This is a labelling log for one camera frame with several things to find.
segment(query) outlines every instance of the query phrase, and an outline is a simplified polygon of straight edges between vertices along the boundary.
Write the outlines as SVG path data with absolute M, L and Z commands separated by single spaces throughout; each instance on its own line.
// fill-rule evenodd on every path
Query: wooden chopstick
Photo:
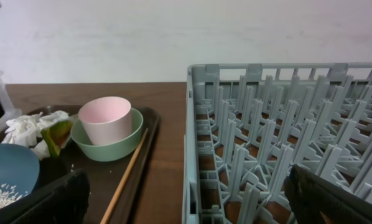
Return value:
M 141 142 L 139 143 L 139 145 L 137 146 L 137 148 L 135 149 L 135 152 L 134 154 L 132 155 L 132 158 L 131 160 L 129 161 L 129 164 L 128 166 L 126 167 L 126 170 L 125 170 L 125 173 L 123 175 L 123 178 L 121 179 L 121 181 L 119 182 L 118 184 L 118 187 L 113 195 L 113 198 L 111 198 L 111 201 L 110 201 L 110 204 L 109 204 L 109 207 L 107 208 L 106 212 L 105 212 L 105 215 L 103 215 L 103 218 L 102 220 L 100 221 L 100 224 L 106 224 L 108 223 L 109 219 L 110 219 L 110 216 L 114 210 L 114 207 L 116 206 L 117 204 L 117 201 L 118 201 L 118 198 L 119 196 L 121 195 L 121 192 L 123 191 L 124 189 L 124 186 L 125 186 L 125 183 L 126 181 L 128 180 L 128 177 L 129 177 L 129 174 L 131 173 L 132 171 L 132 168 L 134 167 L 135 165 L 135 162 L 136 162 L 136 159 L 137 159 L 137 155 L 139 155 L 139 152 L 141 151 L 141 148 L 143 146 L 143 142 L 147 136 L 147 131 L 149 129 L 146 128 L 146 130 L 144 131 L 143 133 L 143 136 L 142 136 L 142 139 L 141 139 Z

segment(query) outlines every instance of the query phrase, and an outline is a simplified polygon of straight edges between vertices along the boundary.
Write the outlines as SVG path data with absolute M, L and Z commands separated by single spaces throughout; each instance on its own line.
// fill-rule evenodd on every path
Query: plastic container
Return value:
M 88 158 L 100 162 L 115 161 L 133 152 L 141 140 L 143 116 L 138 110 L 131 108 L 131 117 L 132 134 L 116 143 L 105 146 L 93 145 L 81 121 L 77 121 L 73 125 L 71 130 L 72 139 Z
M 0 104 L 4 110 L 4 115 L 0 118 L 0 132 L 6 128 L 6 121 L 17 118 L 22 114 L 21 110 L 13 107 L 12 101 L 6 91 L 6 86 L 1 79 L 2 72 L 0 71 Z
M 372 63 L 192 65 L 186 99 L 182 223 L 294 223 L 293 164 L 372 204 Z

